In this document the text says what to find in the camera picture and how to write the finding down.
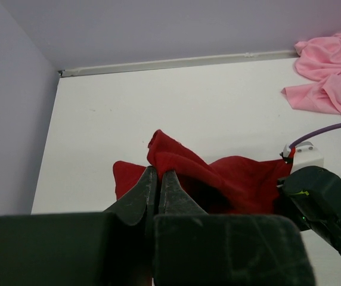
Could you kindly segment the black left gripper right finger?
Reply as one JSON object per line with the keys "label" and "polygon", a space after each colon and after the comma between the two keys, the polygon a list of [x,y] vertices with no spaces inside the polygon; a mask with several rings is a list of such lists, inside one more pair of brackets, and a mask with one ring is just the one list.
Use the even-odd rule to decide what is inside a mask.
{"label": "black left gripper right finger", "polygon": [[156,285],[315,285],[300,232],[286,217],[208,214],[163,175],[154,217]]}

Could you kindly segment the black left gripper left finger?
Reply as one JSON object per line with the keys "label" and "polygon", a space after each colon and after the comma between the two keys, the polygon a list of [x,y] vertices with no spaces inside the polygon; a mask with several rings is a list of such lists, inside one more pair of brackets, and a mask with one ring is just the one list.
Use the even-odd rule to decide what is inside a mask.
{"label": "black left gripper left finger", "polygon": [[151,285],[157,174],[103,212],[0,216],[0,285]]}

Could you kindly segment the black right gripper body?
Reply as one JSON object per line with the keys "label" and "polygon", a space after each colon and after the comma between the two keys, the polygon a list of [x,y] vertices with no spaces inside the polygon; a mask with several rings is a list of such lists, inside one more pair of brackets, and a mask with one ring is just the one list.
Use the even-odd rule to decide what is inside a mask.
{"label": "black right gripper body", "polygon": [[341,178],[308,166],[277,182],[274,211],[292,220],[300,231],[312,230],[341,255]]}

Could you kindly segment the dark red t shirt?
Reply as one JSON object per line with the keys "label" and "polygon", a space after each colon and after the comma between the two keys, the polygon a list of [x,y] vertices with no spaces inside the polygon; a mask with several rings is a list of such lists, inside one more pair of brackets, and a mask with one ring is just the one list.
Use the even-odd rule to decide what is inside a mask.
{"label": "dark red t shirt", "polygon": [[148,144],[147,160],[158,178],[175,171],[182,189],[209,214],[273,214],[277,181],[290,174],[282,159],[256,161],[241,156],[206,163],[161,130]]}

